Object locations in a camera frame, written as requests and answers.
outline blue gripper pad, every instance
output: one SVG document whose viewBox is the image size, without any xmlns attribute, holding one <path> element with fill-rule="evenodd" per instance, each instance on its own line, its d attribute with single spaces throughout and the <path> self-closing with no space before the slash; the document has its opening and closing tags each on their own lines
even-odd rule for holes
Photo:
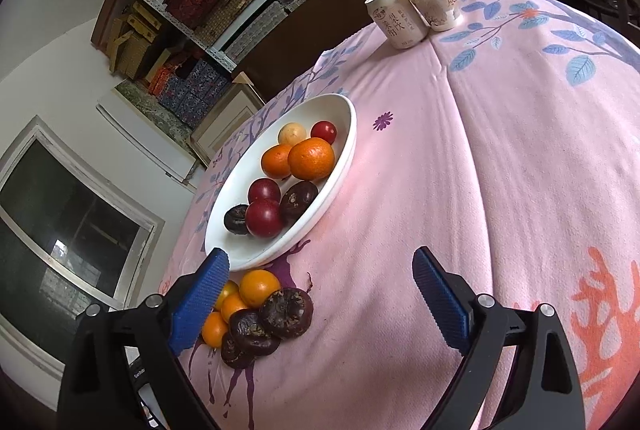
<svg viewBox="0 0 640 430">
<path fill-rule="evenodd" d="M 461 276 L 445 272 L 426 246 L 414 253 L 412 268 L 415 284 L 447 345 L 465 356 L 471 346 L 472 289 Z"/>
<path fill-rule="evenodd" d="M 194 346 L 204 321 L 229 280 L 229 257 L 220 248 L 215 248 L 193 275 L 178 280 L 182 278 L 190 279 L 189 288 L 172 313 L 169 337 L 169 346 L 176 356 Z"/>
</svg>

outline white bowl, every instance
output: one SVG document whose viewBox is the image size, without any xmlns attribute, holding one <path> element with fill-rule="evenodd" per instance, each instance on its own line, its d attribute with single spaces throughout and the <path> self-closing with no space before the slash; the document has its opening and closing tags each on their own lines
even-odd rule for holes
<svg viewBox="0 0 640 430">
<path fill-rule="evenodd" d="M 295 224 L 283 229 L 274 238 L 257 238 L 252 235 L 233 235 L 224 226 L 225 213 L 238 204 L 247 204 L 247 191 L 255 179 L 264 177 L 260 167 L 262 154 L 278 144 L 278 133 L 287 123 L 300 123 L 307 134 L 318 121 L 331 121 L 337 129 L 332 145 L 335 166 L 331 174 L 314 183 L 318 196 Z M 356 147 L 356 111 L 353 103 L 340 94 L 323 94 L 302 102 L 280 117 L 262 132 L 254 144 L 249 146 L 232 170 L 211 210 L 204 248 L 207 254 L 215 248 L 223 249 L 229 256 L 231 271 L 251 269 L 274 260 L 292 248 L 316 224 L 329 208 L 340 189 L 353 160 Z M 299 182 L 295 177 L 279 181 L 282 194 Z"/>
</svg>

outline pink tablecloth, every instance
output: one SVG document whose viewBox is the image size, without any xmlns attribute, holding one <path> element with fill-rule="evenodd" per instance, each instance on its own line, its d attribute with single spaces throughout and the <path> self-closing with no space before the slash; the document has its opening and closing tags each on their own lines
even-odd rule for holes
<svg viewBox="0 0 640 430">
<path fill-rule="evenodd" d="M 460 362 L 412 280 L 424 244 L 478 293 L 555 305 L 589 429 L 638 373 L 640 52 L 553 0 L 459 3 L 463 26 L 410 50 L 371 25 L 325 52 L 209 167 L 161 291 L 204 259 L 211 205 L 261 130 L 319 93 L 355 105 L 338 197 L 270 268 L 285 285 L 312 276 L 308 333 L 242 372 L 205 345 L 180 357 L 223 429 L 420 428 Z"/>
</svg>

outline red cherry tomato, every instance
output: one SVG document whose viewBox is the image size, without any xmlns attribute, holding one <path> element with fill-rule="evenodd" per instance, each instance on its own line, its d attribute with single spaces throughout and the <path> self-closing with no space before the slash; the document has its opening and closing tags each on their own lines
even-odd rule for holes
<svg viewBox="0 0 640 430">
<path fill-rule="evenodd" d="M 276 236 L 284 227 L 279 209 L 280 204 L 271 199 L 257 199 L 249 204 L 244 216 L 249 233 L 261 238 Z"/>
<path fill-rule="evenodd" d="M 247 198 L 249 199 L 249 204 L 257 199 L 271 199 L 272 201 L 280 202 L 280 187 L 276 181 L 263 177 L 251 183 Z"/>
<path fill-rule="evenodd" d="M 311 137 L 324 139 L 330 145 L 334 144 L 336 135 L 337 130 L 335 129 L 334 124 L 329 123 L 329 121 L 319 121 L 314 124 L 314 127 L 311 129 Z"/>
</svg>

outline picture frame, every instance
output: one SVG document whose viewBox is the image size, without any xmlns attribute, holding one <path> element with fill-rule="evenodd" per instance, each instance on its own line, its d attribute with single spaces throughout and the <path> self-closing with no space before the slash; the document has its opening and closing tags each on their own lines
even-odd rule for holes
<svg viewBox="0 0 640 430">
<path fill-rule="evenodd" d="M 247 119 L 264 106 L 264 101 L 248 83 L 233 83 L 190 136 L 190 145 L 203 164 L 211 159 Z"/>
</svg>

